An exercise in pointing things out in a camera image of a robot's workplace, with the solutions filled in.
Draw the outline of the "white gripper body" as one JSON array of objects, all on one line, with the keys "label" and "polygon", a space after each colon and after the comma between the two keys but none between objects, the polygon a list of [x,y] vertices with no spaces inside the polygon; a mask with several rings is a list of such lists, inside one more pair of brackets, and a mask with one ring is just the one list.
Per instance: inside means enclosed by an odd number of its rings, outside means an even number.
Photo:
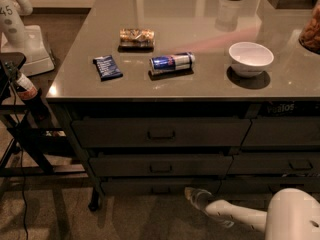
[{"label": "white gripper body", "polygon": [[184,194],[191,205],[203,213],[205,213],[205,208],[213,200],[213,195],[205,189],[186,187],[184,189]]}]

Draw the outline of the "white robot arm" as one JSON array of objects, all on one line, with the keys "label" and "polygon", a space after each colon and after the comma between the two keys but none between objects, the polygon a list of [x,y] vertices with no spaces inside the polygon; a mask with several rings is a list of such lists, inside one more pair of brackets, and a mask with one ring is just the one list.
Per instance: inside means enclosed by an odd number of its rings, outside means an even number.
[{"label": "white robot arm", "polygon": [[320,240],[320,203],[302,190],[278,191],[266,211],[216,199],[205,189],[186,187],[184,194],[193,207],[225,228],[238,222],[262,232],[264,240]]}]

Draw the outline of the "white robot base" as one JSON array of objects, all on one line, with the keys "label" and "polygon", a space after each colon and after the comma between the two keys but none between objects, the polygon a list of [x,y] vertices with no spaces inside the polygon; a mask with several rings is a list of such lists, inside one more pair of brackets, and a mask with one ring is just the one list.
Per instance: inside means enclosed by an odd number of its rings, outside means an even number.
[{"label": "white robot base", "polygon": [[29,0],[0,0],[1,52],[20,52],[26,57],[22,72],[34,76],[52,71],[54,59],[39,25],[25,26],[21,17],[31,15]]}]

